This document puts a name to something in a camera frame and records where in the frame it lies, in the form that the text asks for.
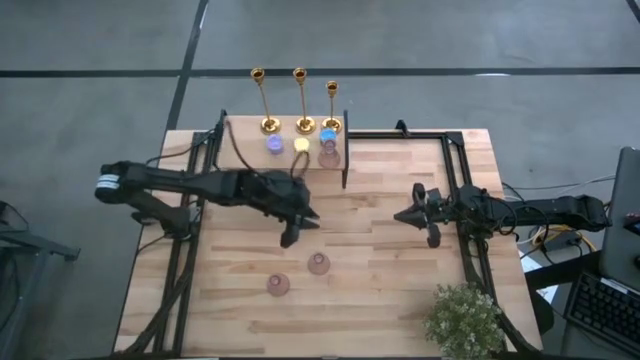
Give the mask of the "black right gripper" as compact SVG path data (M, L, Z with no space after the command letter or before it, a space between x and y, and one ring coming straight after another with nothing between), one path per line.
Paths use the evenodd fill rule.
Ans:
M443 197L438 188L426 191L422 183L413 184L411 197L412 204L396 213L394 219L419 230L425 229L428 246L439 247L441 232L436 223L448 224L456 220L455 201Z

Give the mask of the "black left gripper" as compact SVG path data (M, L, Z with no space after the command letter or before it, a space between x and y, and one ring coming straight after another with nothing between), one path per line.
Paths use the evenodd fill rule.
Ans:
M293 218L296 215L310 219L320 218L310 205L311 193L301 178L292 177L284 171L272 170L262 173L260 180L264 185L262 202L269 215L279 218ZM280 237L280 247L287 249L296 243L301 230L319 227L319 224L308 219L287 221Z

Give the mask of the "pink ribbed glass candle holder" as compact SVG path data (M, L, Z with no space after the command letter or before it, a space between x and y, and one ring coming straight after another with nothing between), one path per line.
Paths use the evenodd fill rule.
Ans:
M318 162L323 168L338 168L341 162L340 154L334 140L327 140L321 144Z
M289 278L283 273L275 273L269 276L266 288L274 297L284 296L290 289Z
M314 275L325 275L329 271L330 267L330 259L322 252L312 254L307 261L307 268L309 272Z

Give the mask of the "tall gold candlestick holder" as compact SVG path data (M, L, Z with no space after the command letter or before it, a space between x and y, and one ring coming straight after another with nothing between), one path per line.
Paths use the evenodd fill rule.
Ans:
M265 134L278 133L280 131L281 123L279 119L273 118L271 116L268 102L267 102L267 97L263 87L265 70L261 67L253 68L250 72L250 76L259 88L260 96L261 96L263 107L264 107L265 118L262 120L260 125L261 131Z
M300 134L310 134L315 128L315 121L309 118L307 115L306 98L305 98L305 80L307 77L307 70L302 67L295 68L293 70L293 77L299 86L302 116L296 122L296 130Z

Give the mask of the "short gold candlestick holder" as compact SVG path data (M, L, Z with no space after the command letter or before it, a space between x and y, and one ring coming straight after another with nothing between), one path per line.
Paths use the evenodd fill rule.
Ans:
M329 116L325 118L322 122L322 127L324 129L331 129L336 133L339 133L342 128L342 121L334 116L334 98L337 94L339 85L336 81L330 80L326 83L326 89L329 97L329 105L330 111Z

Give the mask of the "artificial plant with white flowers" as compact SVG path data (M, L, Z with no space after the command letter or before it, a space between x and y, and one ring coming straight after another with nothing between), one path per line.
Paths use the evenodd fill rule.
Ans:
M504 349L499 326L502 309L474 284L438 285L434 304L422 326L427 341L435 342L454 360L490 360Z

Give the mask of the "white paper sheet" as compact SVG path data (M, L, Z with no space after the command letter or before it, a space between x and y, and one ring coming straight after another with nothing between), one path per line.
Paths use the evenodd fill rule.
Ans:
M538 263L536 260L534 260L530 256L523 257L520 260L520 262L521 262L521 266L524 273L528 273L528 272L543 268L543 266L540 263ZM554 297L556 295L557 289L558 289L558 285L551 285L551 286L538 289L537 293L541 295L547 303L552 304Z

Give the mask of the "black power adapter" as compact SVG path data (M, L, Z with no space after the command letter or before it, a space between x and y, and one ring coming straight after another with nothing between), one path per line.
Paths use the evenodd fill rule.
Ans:
M542 251L558 251L568 247L579 245L582 237L575 232L563 232L556 234L553 238L548 238L542 244Z

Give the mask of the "grey laptop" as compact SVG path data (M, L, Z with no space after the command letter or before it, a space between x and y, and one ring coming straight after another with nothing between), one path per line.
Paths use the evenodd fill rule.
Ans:
M640 149L620 151L609 218L600 271L640 292Z

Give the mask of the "black keyboard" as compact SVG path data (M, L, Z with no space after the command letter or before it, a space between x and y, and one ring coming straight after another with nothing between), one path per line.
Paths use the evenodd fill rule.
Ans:
M564 315L640 359L640 293L583 272L572 284Z

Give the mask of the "grey metal stand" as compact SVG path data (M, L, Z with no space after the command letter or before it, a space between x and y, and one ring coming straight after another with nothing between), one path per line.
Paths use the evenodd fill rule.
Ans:
M19 253L33 257L33 265L24 282L17 272L16 255ZM59 255L66 261L76 261L79 254L79 248L32 234L24 216L13 205L0 201L0 260L6 258L13 265L16 285L13 307L0 324L0 360L13 359L48 259Z

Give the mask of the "black aluminium rig frame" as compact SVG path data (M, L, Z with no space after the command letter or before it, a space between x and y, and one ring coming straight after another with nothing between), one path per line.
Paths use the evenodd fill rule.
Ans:
M192 284L171 310L151 348L185 357L438 356L422 318L440 284L465 274L454 224L430 248L422 231L396 222L416 182L447 193L464 174L444 147L463 141L468 177L500 196L489 134L474 130L370 131L350 139L347 185L338 173L308 173L320 227L283 249L282 225L247 208L204 208L196 247L172 244L153 225L141 235L114 348L129 348L160 306L170 266L195 265ZM314 275L309 257L322 252L329 271ZM268 293L270 275L285 274L289 291Z

